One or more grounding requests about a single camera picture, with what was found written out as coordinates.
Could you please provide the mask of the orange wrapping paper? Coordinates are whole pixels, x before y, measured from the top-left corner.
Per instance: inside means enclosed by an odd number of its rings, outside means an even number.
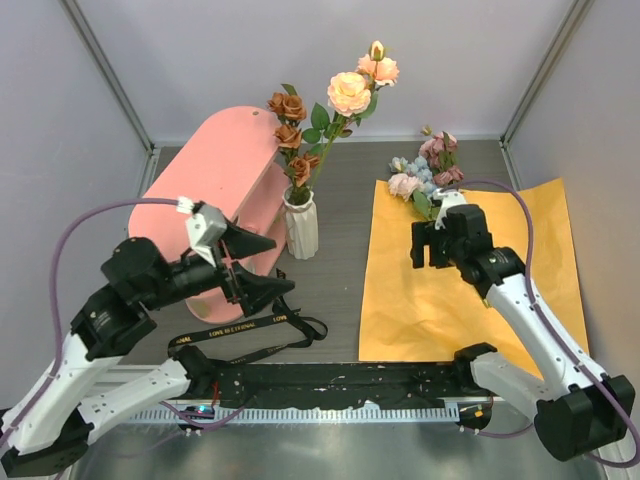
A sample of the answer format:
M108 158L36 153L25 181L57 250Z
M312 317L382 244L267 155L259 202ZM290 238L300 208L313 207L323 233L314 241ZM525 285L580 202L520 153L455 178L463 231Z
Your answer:
M564 183L521 191L534 226L533 280L582 349L588 337ZM487 342L509 361L539 370L508 323L485 307L455 268L414 269L411 224L417 212L377 182L365 272L358 358L382 362L443 362Z

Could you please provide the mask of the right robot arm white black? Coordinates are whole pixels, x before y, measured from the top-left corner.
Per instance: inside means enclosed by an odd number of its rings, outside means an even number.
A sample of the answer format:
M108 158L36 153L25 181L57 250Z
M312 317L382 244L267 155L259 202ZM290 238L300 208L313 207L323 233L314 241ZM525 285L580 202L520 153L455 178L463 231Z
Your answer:
M464 352L468 360L451 371L457 391L498 394L532 422L543 446L560 461L626 435L639 437L631 420L633 385L623 375L610 376L572 339L519 255L494 246L478 206L454 205L436 221L413 223L410 256L415 268L457 268L507 321L541 374L529 374L488 344L474 345Z

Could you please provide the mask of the black ribbon gold lettering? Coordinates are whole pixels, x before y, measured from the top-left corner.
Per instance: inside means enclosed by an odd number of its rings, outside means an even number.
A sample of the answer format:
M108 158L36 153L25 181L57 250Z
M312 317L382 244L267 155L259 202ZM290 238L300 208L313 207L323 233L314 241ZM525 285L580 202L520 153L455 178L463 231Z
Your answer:
M300 316L299 309L291 309L284 296L279 296L272 305L272 313L255 319L244 320L230 325L214 327L202 331L190 332L171 339L167 345L167 355L172 356L180 348L194 345L199 342L219 339L235 334L245 333L260 328L271 327L279 324L289 324L304 335L304 339L272 347L266 347L232 360L226 361L229 365L242 365L266 359L288 348L308 348L314 341L322 341L328 334L327 325L313 317Z

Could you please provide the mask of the brown rose stem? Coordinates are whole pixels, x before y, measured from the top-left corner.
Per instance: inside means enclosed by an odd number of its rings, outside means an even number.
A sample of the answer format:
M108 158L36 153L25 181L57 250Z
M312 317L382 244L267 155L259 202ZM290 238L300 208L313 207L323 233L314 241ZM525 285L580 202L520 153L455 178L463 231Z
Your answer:
M291 182L285 200L295 206L306 204L311 197L308 181L319 164L319 156L301 152L303 144L302 123L307 119L307 109L302 98L292 85L281 85L267 101L268 110L279 120L274 131L278 151L282 155L285 175Z

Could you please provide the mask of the artificial flower bouquet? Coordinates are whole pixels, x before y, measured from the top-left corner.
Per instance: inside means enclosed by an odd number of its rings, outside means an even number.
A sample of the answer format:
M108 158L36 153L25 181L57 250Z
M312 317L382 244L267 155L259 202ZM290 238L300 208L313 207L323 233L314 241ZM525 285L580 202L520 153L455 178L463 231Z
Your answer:
M458 165L458 140L447 131L434 133L429 126L422 130L426 141L417 157L408 161L394 157L389 163L391 176L388 191L413 208L426 220L435 220L439 208L433 199L437 189L461 182L464 173Z

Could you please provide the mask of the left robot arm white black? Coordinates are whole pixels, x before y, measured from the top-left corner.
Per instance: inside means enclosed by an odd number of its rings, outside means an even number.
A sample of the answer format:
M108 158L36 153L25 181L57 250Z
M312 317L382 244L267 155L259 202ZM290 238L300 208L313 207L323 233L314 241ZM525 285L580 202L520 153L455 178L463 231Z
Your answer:
M107 283L71 322L58 358L23 401L1 417L8 449L1 458L10 478L59 473L106 432L138 411L187 394L200 399L214 382L212 362L195 346L173 348L151 373L105 394L89 396L101 375L129 354L156 324L150 312L219 288L246 315L293 289L289 280L258 276L241 260L275 248L273 239L226 225L210 247L169 262L155 243L133 237L101 267Z

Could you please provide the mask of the peach rose stem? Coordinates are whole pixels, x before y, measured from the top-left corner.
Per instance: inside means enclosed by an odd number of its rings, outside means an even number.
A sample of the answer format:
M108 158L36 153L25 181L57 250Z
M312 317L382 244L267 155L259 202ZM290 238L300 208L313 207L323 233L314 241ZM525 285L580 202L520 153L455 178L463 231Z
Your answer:
M312 168L310 189L315 186L333 144L348 137L352 126L359 127L376 111L380 91L394 87L398 78L397 62L389 56L386 46L375 40L358 59L354 71L340 72L330 79L327 105L331 112L316 103L311 112L311 127L302 132L302 139L319 158Z

